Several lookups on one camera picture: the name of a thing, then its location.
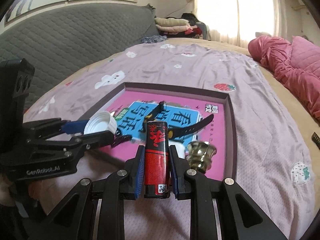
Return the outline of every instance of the curtain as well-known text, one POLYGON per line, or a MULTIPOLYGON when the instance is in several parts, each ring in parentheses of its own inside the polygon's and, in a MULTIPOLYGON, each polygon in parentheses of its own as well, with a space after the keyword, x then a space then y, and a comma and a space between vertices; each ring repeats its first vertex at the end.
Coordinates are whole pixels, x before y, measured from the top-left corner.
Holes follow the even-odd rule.
POLYGON ((195 0, 195 13, 212 41, 247 48, 256 32, 286 37, 284 0, 195 0))

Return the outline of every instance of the red lighter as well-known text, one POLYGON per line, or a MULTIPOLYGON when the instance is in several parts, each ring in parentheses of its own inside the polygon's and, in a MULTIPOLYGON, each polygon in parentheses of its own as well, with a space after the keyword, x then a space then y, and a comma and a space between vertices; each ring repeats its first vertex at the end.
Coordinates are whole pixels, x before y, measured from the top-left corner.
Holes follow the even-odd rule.
POLYGON ((163 121, 147 123, 144 162, 145 198, 169 198, 168 125, 163 121))

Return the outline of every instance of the quilted fabric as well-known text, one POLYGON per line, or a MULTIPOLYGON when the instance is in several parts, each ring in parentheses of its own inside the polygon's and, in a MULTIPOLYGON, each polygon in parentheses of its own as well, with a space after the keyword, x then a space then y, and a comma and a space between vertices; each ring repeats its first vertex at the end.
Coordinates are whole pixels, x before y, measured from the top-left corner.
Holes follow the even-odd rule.
POLYGON ((320 121, 319 47, 302 37, 294 37, 291 44, 280 37, 260 36, 249 42, 248 50, 320 121))
POLYGON ((293 37, 291 65, 320 78, 320 47, 300 36, 293 37))
POLYGON ((0 35, 0 61, 25 58, 35 68, 29 108, 79 69, 159 35, 151 6, 72 5, 32 16, 0 35))

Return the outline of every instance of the screw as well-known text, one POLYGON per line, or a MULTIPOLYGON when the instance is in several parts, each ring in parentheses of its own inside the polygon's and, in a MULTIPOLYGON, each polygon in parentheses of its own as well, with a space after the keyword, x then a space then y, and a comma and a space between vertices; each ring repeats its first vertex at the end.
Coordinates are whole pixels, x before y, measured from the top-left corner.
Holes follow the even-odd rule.
POLYGON ((72 155, 72 152, 65 152, 64 155, 65 157, 70 157, 72 155))
POLYGON ((189 169, 189 170, 187 170, 187 174, 190 175, 190 176, 194 176, 194 175, 197 174, 197 172, 195 170, 193 170, 193 169, 189 169))
POLYGON ((224 180, 224 182, 225 182, 226 184, 228 184, 228 185, 233 185, 235 181, 234 181, 233 179, 231 179, 231 178, 226 178, 226 179, 224 180))
POLYGON ((119 171, 117 172, 117 174, 118 174, 119 176, 125 176, 125 175, 127 175, 127 171, 125 171, 125 170, 119 170, 119 171))
POLYGON ((89 180, 89 179, 82 179, 82 180, 80 181, 80 184, 81 184, 82 186, 87 186, 89 183, 90 183, 90 180, 89 180))

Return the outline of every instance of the headboard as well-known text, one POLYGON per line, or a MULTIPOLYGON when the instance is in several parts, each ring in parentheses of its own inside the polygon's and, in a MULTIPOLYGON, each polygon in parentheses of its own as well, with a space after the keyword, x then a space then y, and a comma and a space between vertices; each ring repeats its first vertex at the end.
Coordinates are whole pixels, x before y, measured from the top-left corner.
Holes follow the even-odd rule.
POLYGON ((34 15, 0 35, 0 62, 25 58, 36 72, 25 108, 79 69, 159 35, 151 6, 90 3, 34 15))

